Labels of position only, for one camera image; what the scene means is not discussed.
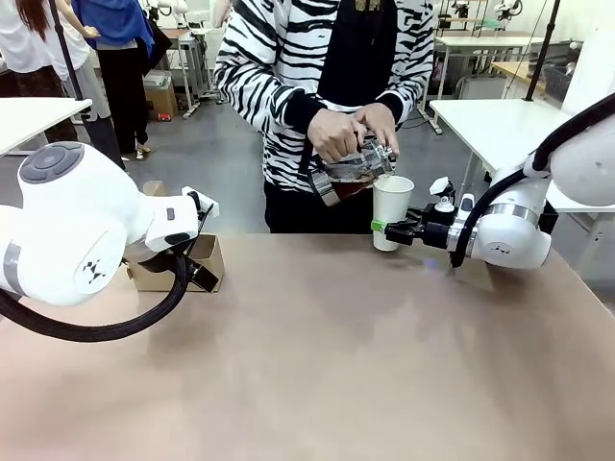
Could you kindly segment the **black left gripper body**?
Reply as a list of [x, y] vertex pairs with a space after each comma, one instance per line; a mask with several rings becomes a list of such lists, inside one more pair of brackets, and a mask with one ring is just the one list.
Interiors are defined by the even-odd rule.
[[128, 249], [125, 252], [125, 261], [150, 273], [171, 272], [176, 276], [189, 276], [190, 263], [186, 249], [187, 246], [175, 246], [159, 253], [149, 249]]

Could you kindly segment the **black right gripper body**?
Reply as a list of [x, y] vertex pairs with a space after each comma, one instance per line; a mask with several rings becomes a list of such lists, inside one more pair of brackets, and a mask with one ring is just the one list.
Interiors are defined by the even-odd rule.
[[422, 241], [425, 245], [446, 250], [448, 247], [448, 234], [455, 221], [453, 212], [439, 212], [431, 210], [422, 217]]

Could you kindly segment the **person's left hand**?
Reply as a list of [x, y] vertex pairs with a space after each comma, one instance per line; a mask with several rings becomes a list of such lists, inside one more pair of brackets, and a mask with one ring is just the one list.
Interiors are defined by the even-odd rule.
[[373, 103], [359, 109], [355, 120], [363, 125], [380, 143], [389, 148], [394, 158], [400, 154], [396, 123], [392, 111], [382, 103]]

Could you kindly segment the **person's right hand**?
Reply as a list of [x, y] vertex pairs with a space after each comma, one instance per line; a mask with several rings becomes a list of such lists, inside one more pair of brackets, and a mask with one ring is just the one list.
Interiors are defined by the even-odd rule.
[[311, 119], [307, 138], [325, 163], [337, 163], [362, 146], [365, 127], [349, 114], [320, 109]]

